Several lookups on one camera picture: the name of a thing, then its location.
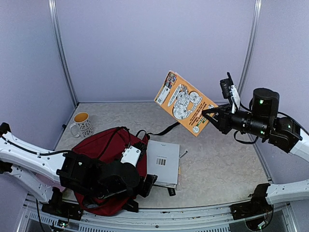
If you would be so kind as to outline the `grey white notebook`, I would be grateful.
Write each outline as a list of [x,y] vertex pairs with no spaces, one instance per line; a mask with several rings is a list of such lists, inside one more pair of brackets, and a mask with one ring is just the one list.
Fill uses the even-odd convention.
[[150,140],[147,173],[156,175],[155,185],[175,189],[178,184],[180,145]]

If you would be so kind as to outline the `orange comic booklet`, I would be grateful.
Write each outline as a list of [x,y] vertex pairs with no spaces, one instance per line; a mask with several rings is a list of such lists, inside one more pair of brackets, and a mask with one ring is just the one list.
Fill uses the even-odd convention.
[[195,137],[209,123],[202,111],[218,106],[174,71],[168,72],[154,101]]

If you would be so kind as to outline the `red backpack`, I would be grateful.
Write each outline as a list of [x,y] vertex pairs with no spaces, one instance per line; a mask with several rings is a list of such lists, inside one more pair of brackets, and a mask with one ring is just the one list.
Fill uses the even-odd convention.
[[148,145],[151,135],[145,132],[139,138],[131,134],[127,127],[115,127],[82,140],[72,149],[74,153],[91,160],[91,167],[84,174],[90,193],[74,191],[83,210],[100,216],[113,216],[120,210],[138,212],[136,187],[140,177],[148,174],[147,150],[136,167],[121,163],[120,159],[130,145],[137,142]]

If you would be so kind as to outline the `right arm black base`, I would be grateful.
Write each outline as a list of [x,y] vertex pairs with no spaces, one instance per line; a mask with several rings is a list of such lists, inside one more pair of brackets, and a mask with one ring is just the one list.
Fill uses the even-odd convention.
[[255,188],[251,199],[247,202],[236,203],[230,206],[233,220],[249,218],[273,210],[273,205],[266,200],[269,183],[259,184]]

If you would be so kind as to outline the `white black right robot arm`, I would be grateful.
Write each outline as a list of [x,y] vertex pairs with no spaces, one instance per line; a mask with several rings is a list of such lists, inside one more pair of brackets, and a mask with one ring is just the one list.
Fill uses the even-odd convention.
[[[261,138],[286,153],[296,155],[305,161],[309,160],[309,134],[293,118],[279,114],[279,93],[267,88],[256,88],[253,91],[251,110],[232,112],[230,104],[220,105],[202,111],[222,134],[232,129]],[[309,181],[303,180],[287,184],[259,184],[247,203],[247,211],[256,215],[266,204],[307,200],[309,198]]]

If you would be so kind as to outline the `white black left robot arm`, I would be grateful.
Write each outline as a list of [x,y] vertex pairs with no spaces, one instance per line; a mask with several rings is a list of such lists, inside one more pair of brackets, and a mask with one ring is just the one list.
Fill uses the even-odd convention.
[[0,126],[0,171],[25,168],[81,195],[147,197],[157,180],[147,173],[147,141],[126,127],[96,133],[70,150],[50,151],[24,142]]

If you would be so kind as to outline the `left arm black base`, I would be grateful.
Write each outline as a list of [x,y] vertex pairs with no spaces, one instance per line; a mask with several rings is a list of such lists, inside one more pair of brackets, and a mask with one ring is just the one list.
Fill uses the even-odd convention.
[[63,201],[63,194],[59,188],[53,187],[52,192],[53,194],[48,203],[42,204],[42,211],[54,216],[80,221],[83,209],[78,204]]

